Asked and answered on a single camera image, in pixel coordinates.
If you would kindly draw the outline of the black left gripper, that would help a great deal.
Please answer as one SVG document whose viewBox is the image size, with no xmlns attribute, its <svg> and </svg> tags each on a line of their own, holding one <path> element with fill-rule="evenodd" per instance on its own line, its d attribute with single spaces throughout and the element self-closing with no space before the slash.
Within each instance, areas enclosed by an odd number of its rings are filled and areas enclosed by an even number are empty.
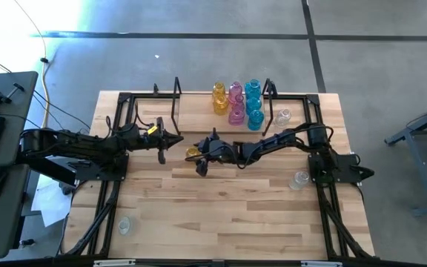
<svg viewBox="0 0 427 267">
<path fill-rule="evenodd" d="M 148 125 L 148 128 L 154 125 L 156 125 L 159 128 L 157 137 L 151 137 L 149 139 L 146 139 L 143 137 L 144 134 L 142 134 L 142 139 L 147 150 L 150 148 L 158 149 L 158 154 L 157 154 L 158 162 L 164 165 L 166 163 L 166 159 L 164 155 L 165 137 L 168 139 L 166 143 L 166 148 L 171 148 L 172 146 L 178 144 L 183 140 L 183 137 L 173 133 L 164 134 L 164 123 L 163 123 L 162 117 L 157 117 L 154 123 L 150 123 Z"/>
</svg>

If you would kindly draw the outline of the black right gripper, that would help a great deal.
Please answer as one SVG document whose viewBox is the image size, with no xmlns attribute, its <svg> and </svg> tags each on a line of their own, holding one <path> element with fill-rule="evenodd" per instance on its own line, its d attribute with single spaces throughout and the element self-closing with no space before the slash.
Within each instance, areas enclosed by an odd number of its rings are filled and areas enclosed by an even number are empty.
<svg viewBox="0 0 427 267">
<path fill-rule="evenodd" d="M 236 151 L 235 151 L 235 160 L 233 162 L 220 162 L 215 158 L 215 152 L 219 150 L 219 147 L 222 145 L 229 145 L 227 142 L 223 142 L 219 135 L 216 132 L 216 128 L 213 129 L 213 132 L 210 136 L 206 137 L 204 140 L 196 143 L 195 146 L 199 149 L 201 154 L 196 157 L 196 172 L 199 175 L 206 175 L 208 172 L 208 163 L 209 162 L 219 162 L 219 163 L 236 163 Z"/>
</svg>

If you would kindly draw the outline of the pink ribbed glass vase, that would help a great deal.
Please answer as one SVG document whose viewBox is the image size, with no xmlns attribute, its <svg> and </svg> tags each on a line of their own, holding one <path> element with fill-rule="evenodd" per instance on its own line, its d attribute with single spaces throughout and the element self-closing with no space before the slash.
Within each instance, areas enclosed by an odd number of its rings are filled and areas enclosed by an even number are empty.
<svg viewBox="0 0 427 267">
<path fill-rule="evenodd" d="M 245 120 L 245 112 L 243 109 L 234 108 L 228 116 L 228 122 L 230 125 L 238 126 L 242 125 Z"/>
<path fill-rule="evenodd" d="M 241 83 L 235 81 L 231 84 L 228 91 L 228 100 L 229 102 L 235 102 L 235 98 L 237 95 L 242 95 L 242 86 Z"/>
</svg>

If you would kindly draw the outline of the yellow bumpy glass vase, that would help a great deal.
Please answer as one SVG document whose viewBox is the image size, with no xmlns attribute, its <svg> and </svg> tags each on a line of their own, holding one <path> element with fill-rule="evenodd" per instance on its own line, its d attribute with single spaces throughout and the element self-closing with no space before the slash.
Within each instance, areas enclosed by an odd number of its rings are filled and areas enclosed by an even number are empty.
<svg viewBox="0 0 427 267">
<path fill-rule="evenodd" d="M 216 95 L 213 98 L 213 111 L 217 115 L 225 115 L 228 112 L 229 101 L 225 95 Z"/>
</svg>

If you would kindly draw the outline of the blue diamond-pattern glass vase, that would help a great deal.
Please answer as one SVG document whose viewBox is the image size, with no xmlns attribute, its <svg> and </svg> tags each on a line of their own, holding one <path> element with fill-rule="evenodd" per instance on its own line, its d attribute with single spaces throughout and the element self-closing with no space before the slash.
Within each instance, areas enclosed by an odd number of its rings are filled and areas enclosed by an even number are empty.
<svg viewBox="0 0 427 267">
<path fill-rule="evenodd" d="M 249 113 L 248 129 L 251 131 L 258 131 L 262 127 L 264 114 L 260 110 L 253 110 Z"/>
</svg>

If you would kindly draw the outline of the blue textured glass vase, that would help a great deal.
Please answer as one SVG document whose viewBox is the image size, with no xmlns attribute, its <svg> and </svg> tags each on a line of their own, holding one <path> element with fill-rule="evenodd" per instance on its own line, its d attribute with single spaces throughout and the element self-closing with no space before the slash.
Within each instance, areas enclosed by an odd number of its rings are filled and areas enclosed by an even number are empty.
<svg viewBox="0 0 427 267">
<path fill-rule="evenodd" d="M 252 79 L 245 83 L 245 95 L 247 99 L 260 98 L 261 96 L 261 83 L 257 79 Z"/>
<path fill-rule="evenodd" d="M 250 115 L 251 112 L 260 110 L 262 107 L 262 100 L 256 97 L 247 98 L 245 103 L 245 112 Z"/>
</svg>

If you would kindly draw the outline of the clear glass vase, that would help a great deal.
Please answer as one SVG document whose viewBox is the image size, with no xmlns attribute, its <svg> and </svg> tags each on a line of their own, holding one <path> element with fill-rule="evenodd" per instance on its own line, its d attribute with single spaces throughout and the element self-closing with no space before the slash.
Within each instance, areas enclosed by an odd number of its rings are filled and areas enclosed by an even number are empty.
<svg viewBox="0 0 427 267">
<path fill-rule="evenodd" d="M 275 119 L 275 124 L 279 128 L 285 128 L 288 125 L 290 119 L 291 119 L 291 112 L 289 111 L 289 109 L 285 108 L 278 112 Z"/>
<path fill-rule="evenodd" d="M 129 217 L 122 217 L 118 223 L 119 233 L 123 236 L 129 235 L 132 229 L 132 223 Z"/>
<path fill-rule="evenodd" d="M 288 183 L 289 188 L 293 190 L 301 190 L 310 182 L 309 173 L 306 171 L 298 171 Z"/>
</svg>

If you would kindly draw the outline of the white paper sheet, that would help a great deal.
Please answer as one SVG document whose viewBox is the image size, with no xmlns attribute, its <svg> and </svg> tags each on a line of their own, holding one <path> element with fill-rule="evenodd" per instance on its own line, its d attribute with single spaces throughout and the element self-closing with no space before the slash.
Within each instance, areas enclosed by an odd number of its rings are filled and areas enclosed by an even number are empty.
<svg viewBox="0 0 427 267">
<path fill-rule="evenodd" d="M 72 194 L 65 195 L 59 183 L 43 174 L 39 175 L 31 211 L 40 211 L 45 227 L 63 220 L 70 212 Z"/>
</svg>

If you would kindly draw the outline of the dark grey desk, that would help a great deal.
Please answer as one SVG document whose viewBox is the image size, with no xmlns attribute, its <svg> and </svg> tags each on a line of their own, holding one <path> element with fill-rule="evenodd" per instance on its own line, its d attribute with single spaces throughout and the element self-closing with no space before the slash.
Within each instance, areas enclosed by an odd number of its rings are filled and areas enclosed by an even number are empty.
<svg viewBox="0 0 427 267">
<path fill-rule="evenodd" d="M 30 169 L 16 156 L 37 79 L 35 71 L 0 73 L 0 258 L 16 246 L 20 233 Z"/>
</svg>

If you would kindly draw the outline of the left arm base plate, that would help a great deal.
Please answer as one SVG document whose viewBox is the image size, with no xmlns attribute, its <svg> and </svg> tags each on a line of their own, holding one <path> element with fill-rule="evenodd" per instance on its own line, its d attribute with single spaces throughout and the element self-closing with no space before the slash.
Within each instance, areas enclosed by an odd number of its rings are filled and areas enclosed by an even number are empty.
<svg viewBox="0 0 427 267">
<path fill-rule="evenodd" d="M 67 165 L 75 172 L 79 181 L 122 181 L 126 177 L 129 154 L 119 157 L 113 167 L 102 168 L 87 160 L 72 160 Z"/>
</svg>

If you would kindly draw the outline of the white bracket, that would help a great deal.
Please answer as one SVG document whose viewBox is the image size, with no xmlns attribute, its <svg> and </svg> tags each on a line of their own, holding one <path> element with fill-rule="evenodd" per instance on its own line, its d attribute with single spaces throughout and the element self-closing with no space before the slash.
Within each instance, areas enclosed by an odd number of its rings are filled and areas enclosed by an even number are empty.
<svg viewBox="0 0 427 267">
<path fill-rule="evenodd" d="M 96 260 L 93 262 L 93 267 L 134 267 L 136 261 L 132 259 L 110 259 Z"/>
<path fill-rule="evenodd" d="M 301 267 L 343 267 L 342 263 L 334 261 L 305 260 L 300 262 Z"/>
</svg>

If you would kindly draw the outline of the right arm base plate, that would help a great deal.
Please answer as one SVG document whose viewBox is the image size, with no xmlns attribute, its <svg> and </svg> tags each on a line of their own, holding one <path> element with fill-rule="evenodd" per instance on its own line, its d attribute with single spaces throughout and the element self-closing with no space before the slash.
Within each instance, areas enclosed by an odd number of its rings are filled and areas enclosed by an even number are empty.
<svg viewBox="0 0 427 267">
<path fill-rule="evenodd" d="M 370 168 L 360 166 L 357 154 L 335 154 L 329 160 L 312 154 L 308 158 L 308 168 L 311 179 L 319 184 L 360 183 L 374 175 Z"/>
</svg>

